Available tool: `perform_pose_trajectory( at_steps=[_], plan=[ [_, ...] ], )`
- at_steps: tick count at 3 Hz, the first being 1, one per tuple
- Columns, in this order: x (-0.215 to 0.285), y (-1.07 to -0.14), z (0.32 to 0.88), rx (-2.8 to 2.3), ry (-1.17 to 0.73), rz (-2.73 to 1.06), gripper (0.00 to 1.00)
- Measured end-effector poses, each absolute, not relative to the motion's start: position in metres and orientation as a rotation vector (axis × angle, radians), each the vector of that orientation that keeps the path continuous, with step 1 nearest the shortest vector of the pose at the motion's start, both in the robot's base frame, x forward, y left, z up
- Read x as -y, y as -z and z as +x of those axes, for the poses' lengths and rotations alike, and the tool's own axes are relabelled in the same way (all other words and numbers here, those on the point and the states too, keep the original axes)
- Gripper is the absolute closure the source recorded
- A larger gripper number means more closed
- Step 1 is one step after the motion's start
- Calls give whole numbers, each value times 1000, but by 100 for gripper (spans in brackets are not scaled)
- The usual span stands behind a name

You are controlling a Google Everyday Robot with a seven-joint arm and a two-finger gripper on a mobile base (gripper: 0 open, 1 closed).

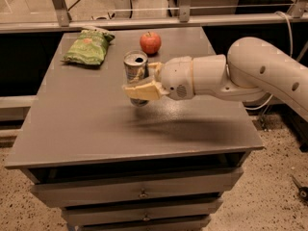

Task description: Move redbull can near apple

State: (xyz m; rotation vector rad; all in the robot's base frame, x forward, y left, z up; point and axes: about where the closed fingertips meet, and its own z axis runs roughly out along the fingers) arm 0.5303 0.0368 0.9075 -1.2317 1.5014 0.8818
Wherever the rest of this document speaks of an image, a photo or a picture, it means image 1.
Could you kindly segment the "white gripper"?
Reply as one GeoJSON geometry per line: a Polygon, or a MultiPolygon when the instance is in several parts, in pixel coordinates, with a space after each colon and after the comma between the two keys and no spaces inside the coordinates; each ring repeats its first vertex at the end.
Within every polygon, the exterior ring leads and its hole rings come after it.
{"type": "Polygon", "coordinates": [[[193,58],[173,58],[165,64],[161,62],[148,65],[149,83],[124,85],[124,93],[132,99],[159,100],[167,95],[173,100],[188,100],[194,97],[192,78],[193,58]]]}

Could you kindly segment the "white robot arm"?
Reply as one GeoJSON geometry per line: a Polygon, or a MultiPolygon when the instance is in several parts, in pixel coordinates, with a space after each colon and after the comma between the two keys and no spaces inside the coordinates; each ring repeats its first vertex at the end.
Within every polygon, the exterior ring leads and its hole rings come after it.
{"type": "Polygon", "coordinates": [[[173,100],[211,95],[255,102],[269,93],[308,120],[308,67],[259,38],[240,38],[226,55],[173,58],[153,63],[148,77],[123,86],[132,99],[173,100]]]}

